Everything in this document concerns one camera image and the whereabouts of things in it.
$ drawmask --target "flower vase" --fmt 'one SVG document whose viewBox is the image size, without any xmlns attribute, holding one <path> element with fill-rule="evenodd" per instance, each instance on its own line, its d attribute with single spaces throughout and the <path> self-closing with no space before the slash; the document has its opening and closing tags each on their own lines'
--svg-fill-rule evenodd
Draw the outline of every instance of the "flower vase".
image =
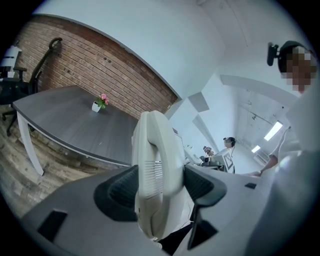
<svg viewBox="0 0 320 256">
<path fill-rule="evenodd" d="M 92 110 L 94 111 L 94 112 L 97 112 L 98 113 L 98 111 L 100 110 L 100 106 L 98 106 L 98 104 L 96 103 L 96 102 L 94 102 L 93 104 L 92 104 Z"/>
</svg>

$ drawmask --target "red brick wall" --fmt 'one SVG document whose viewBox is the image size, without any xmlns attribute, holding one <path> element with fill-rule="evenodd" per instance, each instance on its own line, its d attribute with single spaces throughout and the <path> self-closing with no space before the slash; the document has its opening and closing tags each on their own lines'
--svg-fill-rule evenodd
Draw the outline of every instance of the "red brick wall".
<svg viewBox="0 0 320 256">
<path fill-rule="evenodd" d="M 39 90 L 79 85 L 109 103 L 140 118 L 141 112 L 165 113 L 177 96 L 142 61 L 107 37 L 82 25 L 60 18 L 34 16 L 17 39 L 22 53 L 18 67 L 31 74 L 48 50 L 49 42 L 61 37 L 61 48 L 45 62 Z"/>
</svg>

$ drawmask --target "gray table top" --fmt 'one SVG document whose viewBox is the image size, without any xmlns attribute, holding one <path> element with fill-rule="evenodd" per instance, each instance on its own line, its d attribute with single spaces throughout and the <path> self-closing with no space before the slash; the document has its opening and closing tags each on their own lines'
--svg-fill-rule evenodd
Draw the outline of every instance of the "gray table top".
<svg viewBox="0 0 320 256">
<path fill-rule="evenodd" d="M 13 103 L 33 127 L 71 149 L 116 164 L 131 165 L 131 137 L 138 120 L 108 105 L 98 113 L 95 96 L 79 86 L 45 90 Z"/>
</svg>

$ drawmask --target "black office chair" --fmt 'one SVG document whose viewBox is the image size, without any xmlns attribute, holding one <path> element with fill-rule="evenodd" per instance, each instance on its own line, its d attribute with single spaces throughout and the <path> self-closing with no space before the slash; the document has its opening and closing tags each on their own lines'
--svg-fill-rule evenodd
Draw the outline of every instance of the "black office chair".
<svg viewBox="0 0 320 256">
<path fill-rule="evenodd" d="M 53 53 L 53 51 L 57 48 L 58 43 L 61 41 L 62 38 L 57 37 L 50 42 L 48 51 L 35 67 L 29 82 L 23 81 L 23 72 L 27 71 L 27 69 L 23 67 L 15 67 L 13 69 L 14 71 L 19 72 L 19 78 L 3 78 L 2 82 L 0 82 L 0 87 L 2 89 L 0 90 L 0 105 L 11 105 L 14 101 L 38 92 L 38 82 L 42 74 L 40 69 L 45 63 L 46 59 Z M 10 128 L 17 119 L 17 111 L 13 109 L 3 113 L 2 120 L 5 121 L 7 119 L 6 116 L 13 116 L 11 123 L 6 129 L 6 135 L 10 136 Z"/>
</svg>

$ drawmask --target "white wall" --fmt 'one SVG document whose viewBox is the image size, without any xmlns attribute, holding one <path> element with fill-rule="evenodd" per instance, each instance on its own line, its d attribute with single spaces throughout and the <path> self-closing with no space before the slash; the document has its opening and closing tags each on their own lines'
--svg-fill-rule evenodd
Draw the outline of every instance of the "white wall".
<svg viewBox="0 0 320 256">
<path fill-rule="evenodd" d="M 114 39 L 182 99 L 201 91 L 225 50 L 212 21 L 190 0 L 48 0 L 35 13 L 76 21 Z"/>
<path fill-rule="evenodd" d="M 241 144 L 236 143 L 232 153 L 232 160 L 235 166 L 236 174 L 247 174 L 258 172 L 263 167 L 254 160 L 254 154 L 243 147 Z"/>
<path fill-rule="evenodd" d="M 267 54 L 267 43 L 256 43 L 241 50 L 230 49 L 225 52 L 221 60 L 219 72 L 221 75 L 260 81 L 298 97 L 299 93 L 293 91 L 292 86 L 288 85 L 286 79 L 281 77 L 277 60 L 274 61 L 273 66 L 267 65 Z M 263 90 L 258 90 L 257 93 L 264 95 Z"/>
<path fill-rule="evenodd" d="M 219 151 L 224 149 L 224 137 L 235 137 L 238 121 L 238 98 L 236 90 L 222 84 L 219 74 L 214 73 L 202 94 L 210 110 L 200 113 Z"/>
<path fill-rule="evenodd" d="M 181 136 L 183 145 L 191 145 L 194 154 L 198 157 L 203 156 L 203 147 L 210 147 L 210 143 L 193 123 L 193 120 L 198 115 L 197 110 L 188 98 L 182 100 L 182 102 L 179 101 L 175 103 L 171 108 L 165 115 L 169 119 L 172 127 L 176 129 Z"/>
</svg>

